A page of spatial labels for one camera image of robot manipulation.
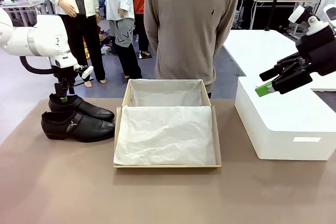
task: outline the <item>white plastic bin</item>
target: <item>white plastic bin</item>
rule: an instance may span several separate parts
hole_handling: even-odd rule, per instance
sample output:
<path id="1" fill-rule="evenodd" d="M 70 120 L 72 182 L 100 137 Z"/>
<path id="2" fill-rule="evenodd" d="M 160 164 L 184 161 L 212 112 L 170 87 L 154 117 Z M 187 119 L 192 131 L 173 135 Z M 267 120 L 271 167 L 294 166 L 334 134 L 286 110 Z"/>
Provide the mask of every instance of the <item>white plastic bin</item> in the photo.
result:
<path id="1" fill-rule="evenodd" d="M 260 79 L 240 77 L 236 109 L 260 159 L 326 161 L 336 149 L 336 113 L 307 87 L 259 97 Z"/>

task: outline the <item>gray pants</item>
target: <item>gray pants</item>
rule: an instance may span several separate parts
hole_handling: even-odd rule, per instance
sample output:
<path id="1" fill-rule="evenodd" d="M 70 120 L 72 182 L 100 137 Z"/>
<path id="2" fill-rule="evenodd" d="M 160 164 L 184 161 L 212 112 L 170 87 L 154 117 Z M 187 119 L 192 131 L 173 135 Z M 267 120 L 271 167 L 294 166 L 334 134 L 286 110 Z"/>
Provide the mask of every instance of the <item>gray pants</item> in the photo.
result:
<path id="1" fill-rule="evenodd" d="M 129 47 L 133 40 L 134 19 L 110 20 L 110 35 L 121 47 Z"/>

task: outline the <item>black leather shoe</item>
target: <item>black leather shoe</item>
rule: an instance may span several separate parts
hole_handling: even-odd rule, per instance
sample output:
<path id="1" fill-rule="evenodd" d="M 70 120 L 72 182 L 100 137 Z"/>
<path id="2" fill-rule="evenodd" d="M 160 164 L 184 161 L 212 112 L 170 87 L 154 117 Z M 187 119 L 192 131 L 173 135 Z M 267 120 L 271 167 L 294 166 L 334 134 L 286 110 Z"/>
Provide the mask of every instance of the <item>black leather shoe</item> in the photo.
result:
<path id="1" fill-rule="evenodd" d="M 80 112 L 45 112 L 42 129 L 49 139 L 71 138 L 84 143 L 102 141 L 114 136 L 114 123 L 91 118 Z"/>
<path id="2" fill-rule="evenodd" d="M 92 118 L 112 121 L 114 114 L 112 111 L 97 107 L 84 101 L 78 95 L 68 95 L 68 101 L 62 102 L 55 94 L 49 96 L 49 108 L 52 112 L 78 111 Z"/>

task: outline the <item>shoe buckle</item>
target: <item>shoe buckle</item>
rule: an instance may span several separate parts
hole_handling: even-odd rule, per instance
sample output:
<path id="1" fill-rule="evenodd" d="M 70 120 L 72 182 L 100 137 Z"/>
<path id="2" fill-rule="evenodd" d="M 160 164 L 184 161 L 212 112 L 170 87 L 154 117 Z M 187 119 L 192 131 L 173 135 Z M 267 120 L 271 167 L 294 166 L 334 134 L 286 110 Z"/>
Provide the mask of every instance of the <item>shoe buckle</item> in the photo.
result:
<path id="1" fill-rule="evenodd" d="M 77 126 L 77 123 L 74 123 L 73 121 L 71 121 L 69 127 L 72 128 L 74 126 Z"/>

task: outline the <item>white robotic arm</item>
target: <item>white robotic arm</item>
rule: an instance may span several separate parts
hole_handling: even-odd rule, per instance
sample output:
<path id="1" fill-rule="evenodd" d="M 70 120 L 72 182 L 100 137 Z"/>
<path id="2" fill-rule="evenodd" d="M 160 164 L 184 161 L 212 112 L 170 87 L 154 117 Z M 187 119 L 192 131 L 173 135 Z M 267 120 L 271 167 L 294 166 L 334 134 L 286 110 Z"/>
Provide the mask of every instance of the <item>white robotic arm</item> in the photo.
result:
<path id="1" fill-rule="evenodd" d="M 37 15 L 35 27 L 13 27 L 8 14 L 0 8 L 0 48 L 10 55 L 49 57 L 52 67 L 50 72 L 31 66 L 28 68 L 34 69 L 33 73 L 54 73 L 59 79 L 58 85 L 62 86 L 59 90 L 62 90 L 63 95 L 73 86 L 77 73 L 81 73 L 85 79 L 93 71 L 92 66 L 78 64 L 70 51 L 64 24 L 55 15 Z"/>
<path id="2" fill-rule="evenodd" d="M 326 14 L 328 21 L 330 25 L 333 27 L 333 29 L 336 28 L 336 5 L 327 5 L 325 8 L 323 8 L 324 13 Z"/>

